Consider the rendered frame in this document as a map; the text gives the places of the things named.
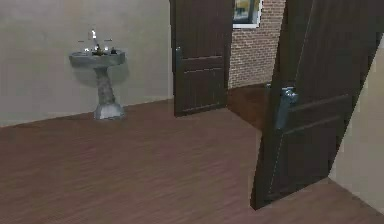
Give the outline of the grey pedestal sink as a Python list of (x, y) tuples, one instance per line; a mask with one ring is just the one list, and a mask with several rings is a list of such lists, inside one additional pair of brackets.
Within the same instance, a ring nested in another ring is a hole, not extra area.
[(74, 52), (69, 55), (73, 68), (91, 69), (96, 74), (98, 105), (94, 111), (96, 120), (118, 119), (125, 115), (123, 107), (116, 102), (108, 68), (125, 62), (125, 52), (116, 50), (95, 55), (92, 52)]

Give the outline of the chrome sink tap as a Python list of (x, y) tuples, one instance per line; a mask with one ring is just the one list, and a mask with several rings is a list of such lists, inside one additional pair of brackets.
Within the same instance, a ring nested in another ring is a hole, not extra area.
[(98, 41), (97, 33), (95, 29), (91, 29), (88, 32), (89, 46), (84, 47), (78, 52), (80, 56), (106, 56), (111, 54), (111, 49), (108, 46), (102, 47)]

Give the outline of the white framed wall picture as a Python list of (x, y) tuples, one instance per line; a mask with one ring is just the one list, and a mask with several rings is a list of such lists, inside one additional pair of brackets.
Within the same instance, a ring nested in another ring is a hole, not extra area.
[(255, 29), (260, 26), (263, 0), (234, 0), (233, 27)]

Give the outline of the dark brown room door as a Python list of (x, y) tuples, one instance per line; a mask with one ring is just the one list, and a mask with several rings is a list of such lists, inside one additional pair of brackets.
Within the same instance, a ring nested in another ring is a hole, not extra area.
[[(227, 101), (234, 0), (169, 0), (174, 115), (223, 108)], [(175, 49), (183, 60), (176, 71)]]
[[(286, 0), (250, 205), (326, 178), (384, 35), (384, 0)], [(281, 89), (298, 100), (275, 128)]]

